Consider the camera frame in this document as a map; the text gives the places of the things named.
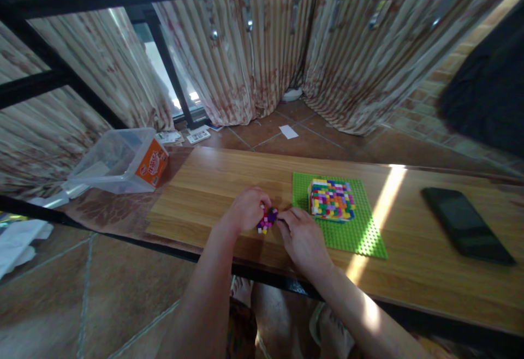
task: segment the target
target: smartphone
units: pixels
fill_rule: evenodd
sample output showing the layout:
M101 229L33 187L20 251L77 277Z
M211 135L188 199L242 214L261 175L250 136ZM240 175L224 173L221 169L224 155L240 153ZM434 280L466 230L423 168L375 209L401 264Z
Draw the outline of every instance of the smartphone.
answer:
M464 194L426 187L422 195L462 255L504 265L516 263Z

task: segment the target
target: plastic storage box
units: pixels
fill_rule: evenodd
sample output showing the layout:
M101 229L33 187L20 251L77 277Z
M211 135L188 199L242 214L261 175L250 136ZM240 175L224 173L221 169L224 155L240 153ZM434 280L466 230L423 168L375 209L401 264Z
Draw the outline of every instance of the plastic storage box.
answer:
M114 194L153 192L169 154L155 129L107 131L68 176L68 181Z

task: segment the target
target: small lego piece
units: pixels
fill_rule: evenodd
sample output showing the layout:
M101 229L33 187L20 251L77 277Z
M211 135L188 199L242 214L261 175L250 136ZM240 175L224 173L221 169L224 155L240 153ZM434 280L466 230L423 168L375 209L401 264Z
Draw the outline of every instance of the small lego piece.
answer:
M273 226L273 223L277 219L278 210L273 207L267 210L263 202L260 202L260 208L264 210L264 216L257 224L258 233L266 235L268 229Z

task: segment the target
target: wooden table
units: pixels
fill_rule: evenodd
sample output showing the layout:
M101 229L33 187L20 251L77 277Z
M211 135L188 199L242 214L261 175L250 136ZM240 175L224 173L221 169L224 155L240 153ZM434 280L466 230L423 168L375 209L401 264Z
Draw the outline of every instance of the wooden table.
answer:
M147 232L203 247L213 224L245 187L291 206L292 173L361 179L389 259L329 249L334 263L372 297L524 336L524 223L488 180L344 161L196 148L151 209ZM424 187L463 192L517 261L500 266L461 256L420 195ZM277 227L243 234L235 261L294 275Z

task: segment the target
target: green baseplate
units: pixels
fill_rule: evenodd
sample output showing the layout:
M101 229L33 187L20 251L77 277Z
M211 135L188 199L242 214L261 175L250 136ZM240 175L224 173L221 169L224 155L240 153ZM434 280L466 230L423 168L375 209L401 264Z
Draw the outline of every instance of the green baseplate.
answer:
M335 176L309 175L293 172L293 206L309 212L307 189L315 178L348 182L355 200L355 218L345 223L334 223L320 218L315 221L322 228L326 246L361 255L388 258L380 231L373 220L370 202L361 180Z

